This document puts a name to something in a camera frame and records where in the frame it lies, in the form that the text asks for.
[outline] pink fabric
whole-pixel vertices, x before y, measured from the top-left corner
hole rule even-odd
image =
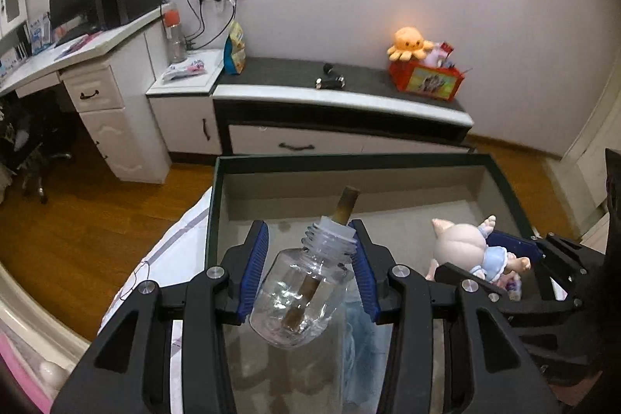
[[[28,372],[26,372],[23,366],[18,362],[9,344],[9,340],[4,333],[0,333],[0,355],[24,393],[32,400],[32,403],[35,404],[43,414],[50,414],[52,401],[43,393],[41,388],[30,378]]]

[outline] red toy bin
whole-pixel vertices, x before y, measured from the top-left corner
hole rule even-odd
[[[391,62],[388,68],[395,86],[402,92],[440,100],[453,100],[464,77],[457,68],[428,68],[417,60]]]

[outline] clear plastic bottle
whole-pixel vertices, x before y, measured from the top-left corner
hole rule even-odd
[[[272,345],[294,348],[310,342],[343,302],[353,278],[346,265],[356,251],[355,230],[345,223],[356,197],[357,191],[345,189],[333,217],[324,216],[308,227],[303,248],[276,256],[250,315],[250,326]]]

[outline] metal bolt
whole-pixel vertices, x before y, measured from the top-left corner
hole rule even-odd
[[[392,268],[392,273],[397,277],[408,277],[408,275],[410,275],[410,269],[405,265],[395,265]]]
[[[479,284],[472,279],[464,279],[461,282],[461,287],[464,288],[468,293],[474,293],[479,289]]]
[[[220,265],[209,267],[207,269],[207,277],[211,279],[220,279],[224,275],[224,269]]]
[[[138,285],[138,291],[143,295],[148,295],[149,293],[152,293],[154,289],[155,283],[153,281],[143,281]]]

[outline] dark countertop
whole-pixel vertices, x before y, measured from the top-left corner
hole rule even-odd
[[[287,59],[247,58],[246,67],[240,75],[222,74],[218,85],[269,85],[277,87],[300,87],[315,89],[317,78],[324,75],[324,62],[309,62]],[[334,66],[336,72],[345,76],[344,92],[377,95],[390,99],[420,102],[454,111],[464,111],[459,102],[453,100],[428,99],[420,95],[400,92],[392,83],[388,71],[359,68],[357,66]]]

